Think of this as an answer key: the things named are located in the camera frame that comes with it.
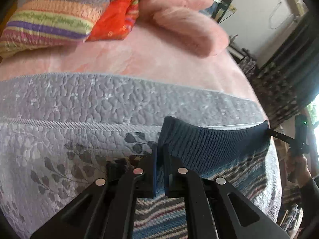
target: hand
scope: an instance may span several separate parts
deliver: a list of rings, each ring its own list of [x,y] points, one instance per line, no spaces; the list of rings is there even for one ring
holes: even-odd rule
[[[295,171],[298,186],[301,188],[307,184],[312,178],[308,170],[307,158],[305,156],[291,156],[290,149],[286,159],[286,170],[287,173]]]

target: curtain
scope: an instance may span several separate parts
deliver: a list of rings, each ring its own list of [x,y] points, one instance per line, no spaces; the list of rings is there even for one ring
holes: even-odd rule
[[[308,12],[251,84],[271,128],[297,114],[319,93],[319,23]]]

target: gray quilted fabric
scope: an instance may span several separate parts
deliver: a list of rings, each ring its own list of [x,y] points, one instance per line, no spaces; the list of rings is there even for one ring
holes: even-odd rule
[[[130,77],[57,73],[0,82],[0,206],[9,223],[29,238],[105,177],[106,160],[151,153],[167,115],[205,127],[263,121],[249,100]],[[256,204],[276,216],[273,144],[267,157],[269,182]]]

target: silver rivet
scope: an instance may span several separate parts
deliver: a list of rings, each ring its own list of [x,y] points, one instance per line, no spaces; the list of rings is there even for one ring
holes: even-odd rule
[[[215,181],[219,185],[224,185],[226,183],[226,180],[222,177],[218,177]]]
[[[143,169],[142,168],[135,168],[133,170],[133,173],[136,175],[142,174],[143,173]]]
[[[106,183],[106,180],[104,180],[103,178],[97,179],[95,181],[95,184],[98,186],[103,186]]]
[[[188,173],[188,170],[186,169],[186,168],[179,168],[178,170],[178,173],[180,173],[180,174],[186,174],[186,173]]]

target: red fabric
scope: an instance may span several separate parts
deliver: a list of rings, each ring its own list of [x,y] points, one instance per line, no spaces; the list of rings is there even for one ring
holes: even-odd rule
[[[131,31],[137,16],[137,0],[135,3],[134,0],[114,0],[96,22],[87,40],[124,39]]]

